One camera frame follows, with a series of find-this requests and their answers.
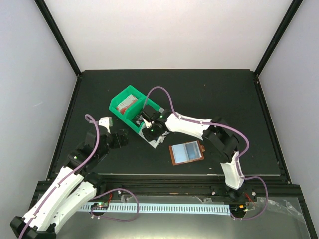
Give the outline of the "brown leather card holder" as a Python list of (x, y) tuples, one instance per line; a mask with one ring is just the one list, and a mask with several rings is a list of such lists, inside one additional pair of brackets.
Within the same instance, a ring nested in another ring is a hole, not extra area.
[(183, 144), (185, 145), (185, 148), (187, 151), (187, 156), (188, 156), (187, 162), (184, 162), (184, 163), (176, 163), (175, 162), (173, 151), (172, 151), (173, 145), (169, 147), (173, 166), (182, 165), (182, 164), (186, 164), (186, 163), (192, 163), (192, 162), (196, 162), (196, 161), (201, 161), (204, 159), (205, 147), (203, 145), (201, 145), (198, 140), (183, 143)]

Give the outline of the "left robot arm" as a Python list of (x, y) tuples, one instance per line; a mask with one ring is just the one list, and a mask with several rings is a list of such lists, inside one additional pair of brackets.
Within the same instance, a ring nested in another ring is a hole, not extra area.
[(10, 227), (17, 238), (54, 239), (80, 207), (106, 195), (107, 186), (93, 169), (111, 149), (128, 144), (128, 130), (111, 133), (108, 120), (94, 124), (84, 142), (68, 154), (65, 165), (38, 202), (24, 216), (13, 218)]

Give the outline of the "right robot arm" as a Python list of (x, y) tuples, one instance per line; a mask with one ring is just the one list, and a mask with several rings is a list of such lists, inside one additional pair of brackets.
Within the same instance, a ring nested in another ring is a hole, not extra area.
[(147, 142), (153, 144), (153, 147), (157, 147), (165, 136), (176, 132), (195, 137), (213, 146), (220, 154), (228, 198), (238, 201), (244, 196), (245, 176), (239, 158), (247, 152), (249, 141), (241, 132), (228, 126), (222, 118), (200, 120), (171, 110), (141, 110), (141, 118), (145, 125), (141, 134)]

